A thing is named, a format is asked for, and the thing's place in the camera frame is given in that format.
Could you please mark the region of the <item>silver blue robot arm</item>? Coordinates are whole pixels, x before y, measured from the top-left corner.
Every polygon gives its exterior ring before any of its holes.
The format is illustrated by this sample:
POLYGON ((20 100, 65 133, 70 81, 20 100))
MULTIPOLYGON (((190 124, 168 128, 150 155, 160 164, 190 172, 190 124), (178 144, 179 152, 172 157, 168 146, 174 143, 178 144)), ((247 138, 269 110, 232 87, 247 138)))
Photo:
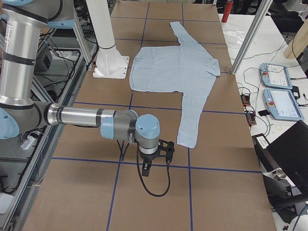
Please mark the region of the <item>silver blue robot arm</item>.
POLYGON ((5 0, 7 16, 0 74, 0 137, 9 139, 46 125, 99 128, 101 136, 137 144, 140 176, 148 176, 152 161, 165 158, 170 165, 173 142, 159 139, 160 124, 154 115, 138 116, 132 110, 85 109, 30 98, 40 31, 43 27, 73 28, 71 0, 5 0))

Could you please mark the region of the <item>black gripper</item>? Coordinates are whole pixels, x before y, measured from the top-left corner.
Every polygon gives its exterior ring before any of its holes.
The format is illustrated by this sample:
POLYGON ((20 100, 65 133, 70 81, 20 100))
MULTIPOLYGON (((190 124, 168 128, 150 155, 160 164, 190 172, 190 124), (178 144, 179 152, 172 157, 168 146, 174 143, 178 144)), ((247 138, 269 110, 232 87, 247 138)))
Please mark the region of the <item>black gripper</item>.
POLYGON ((159 139, 158 144, 151 149, 140 146, 140 156, 144 160, 142 165, 142 176, 148 176, 152 161, 156 158, 165 158, 167 164, 171 164, 174 153, 174 142, 159 139))

